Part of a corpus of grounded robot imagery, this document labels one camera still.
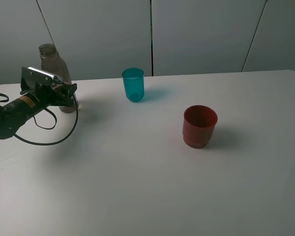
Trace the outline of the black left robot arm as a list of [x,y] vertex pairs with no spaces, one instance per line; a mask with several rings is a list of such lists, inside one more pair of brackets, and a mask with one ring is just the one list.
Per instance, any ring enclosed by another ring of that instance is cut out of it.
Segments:
[[36,146],[52,146],[65,141],[74,131],[79,113],[76,111],[76,118],[73,127],[69,133],[59,141],[52,143],[37,143],[26,140],[16,132],[31,118],[35,118],[42,111],[49,113],[57,123],[56,115],[48,109],[50,106],[70,107],[78,109],[78,102],[75,97],[77,84],[60,83],[57,85],[35,85],[34,89],[28,89],[21,92],[21,96],[9,102],[9,97],[0,93],[4,100],[0,101],[0,140],[9,139],[12,137],[18,140]]

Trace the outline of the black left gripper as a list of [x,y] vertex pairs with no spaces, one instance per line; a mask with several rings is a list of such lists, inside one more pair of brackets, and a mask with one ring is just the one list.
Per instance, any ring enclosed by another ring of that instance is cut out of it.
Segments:
[[64,83],[56,86],[40,86],[39,84],[36,84],[34,88],[21,85],[20,94],[30,98],[34,104],[40,104],[42,106],[72,107],[75,104],[72,96],[76,90],[77,84]]

